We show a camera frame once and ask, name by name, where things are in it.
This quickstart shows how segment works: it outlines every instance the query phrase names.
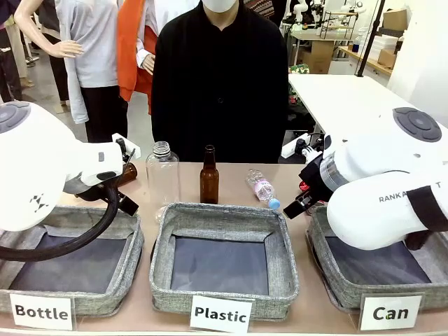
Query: white face mask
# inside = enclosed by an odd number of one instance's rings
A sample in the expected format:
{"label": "white face mask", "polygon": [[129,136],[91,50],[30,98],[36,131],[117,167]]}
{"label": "white face mask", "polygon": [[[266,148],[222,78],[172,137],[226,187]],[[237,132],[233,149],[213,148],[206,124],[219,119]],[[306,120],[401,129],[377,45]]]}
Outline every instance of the white face mask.
{"label": "white face mask", "polygon": [[204,6],[215,13],[227,12],[237,0],[202,0]]}

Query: beige pants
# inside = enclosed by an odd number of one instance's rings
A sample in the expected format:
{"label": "beige pants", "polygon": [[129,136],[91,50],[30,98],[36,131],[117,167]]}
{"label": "beige pants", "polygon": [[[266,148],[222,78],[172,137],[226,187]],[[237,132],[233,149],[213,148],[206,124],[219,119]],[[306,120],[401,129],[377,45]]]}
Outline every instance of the beige pants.
{"label": "beige pants", "polygon": [[28,69],[22,41],[20,40],[19,26],[17,26],[17,24],[7,26],[6,31],[8,32],[9,42],[11,43],[11,48],[13,49],[15,64],[17,65],[17,70],[19,71],[19,77],[26,78],[28,77]]}

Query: blue bottle cap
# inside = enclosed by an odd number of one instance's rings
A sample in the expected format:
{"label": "blue bottle cap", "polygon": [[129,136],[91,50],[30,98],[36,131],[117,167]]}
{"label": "blue bottle cap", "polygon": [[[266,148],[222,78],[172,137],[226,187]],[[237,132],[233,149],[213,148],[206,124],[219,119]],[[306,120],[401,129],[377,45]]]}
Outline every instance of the blue bottle cap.
{"label": "blue bottle cap", "polygon": [[268,203],[269,208],[277,210],[280,207],[280,201],[277,198],[272,198]]}

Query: gray fabric basket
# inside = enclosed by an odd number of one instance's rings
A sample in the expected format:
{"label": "gray fabric basket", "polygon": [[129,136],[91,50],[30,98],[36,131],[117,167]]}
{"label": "gray fabric basket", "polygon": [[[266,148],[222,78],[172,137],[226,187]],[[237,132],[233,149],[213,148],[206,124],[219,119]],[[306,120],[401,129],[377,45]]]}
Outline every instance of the gray fabric basket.
{"label": "gray fabric basket", "polygon": [[410,251],[416,265],[423,270],[430,283],[383,285],[360,285],[350,282],[337,264],[327,242],[328,237],[336,236],[328,223],[327,208],[321,206],[312,216],[309,238],[321,267],[330,299],[342,311],[359,310],[363,294],[424,293],[422,309],[448,307],[448,239],[445,233],[432,234],[423,248]]}
{"label": "gray fabric basket", "polygon": [[[31,229],[0,232],[0,245],[35,249],[43,241],[53,239],[61,242],[61,239],[68,240],[66,237],[78,237],[97,223],[103,214],[103,209],[59,206]],[[77,316],[110,316],[116,313],[130,289],[143,242],[140,217],[130,217],[119,211],[103,234],[73,253],[43,262],[0,260],[0,312],[11,313],[9,294],[15,293],[71,298],[74,299]],[[96,288],[96,291],[72,290],[74,286]]]}
{"label": "gray fabric basket", "polygon": [[[173,290],[176,237],[219,242],[264,244],[268,295]],[[269,209],[210,204],[171,204],[162,217],[155,244],[149,281],[154,308],[189,314],[194,295],[253,302],[252,319],[278,321],[286,318],[298,296],[299,279],[283,216]]]}

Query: orange garment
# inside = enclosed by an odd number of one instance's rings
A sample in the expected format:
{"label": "orange garment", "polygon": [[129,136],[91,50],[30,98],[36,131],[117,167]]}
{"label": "orange garment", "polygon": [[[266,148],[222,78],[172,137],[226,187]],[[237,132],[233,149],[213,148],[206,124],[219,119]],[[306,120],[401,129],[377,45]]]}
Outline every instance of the orange garment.
{"label": "orange garment", "polygon": [[[133,91],[146,93],[151,114],[153,77],[137,66],[137,36],[144,3],[145,0],[126,0],[118,13],[118,85],[121,97],[127,102],[131,100]],[[145,26],[145,50],[155,55],[156,42],[157,35]]]}

